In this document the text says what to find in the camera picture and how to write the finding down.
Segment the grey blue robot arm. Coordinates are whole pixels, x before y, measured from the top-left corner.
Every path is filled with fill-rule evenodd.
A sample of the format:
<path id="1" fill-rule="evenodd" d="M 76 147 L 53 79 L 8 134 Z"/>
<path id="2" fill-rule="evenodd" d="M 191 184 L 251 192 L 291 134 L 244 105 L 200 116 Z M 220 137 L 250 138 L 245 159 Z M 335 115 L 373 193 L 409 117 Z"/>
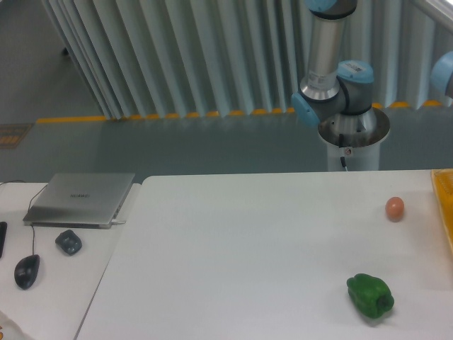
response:
<path id="1" fill-rule="evenodd" d="M 296 113 L 316 126 L 332 115 L 362 115 L 372 107 L 374 70 L 357 60 L 340 61 L 346 19 L 357 1 L 307 1 L 313 16 L 307 71 L 292 95 Z"/>

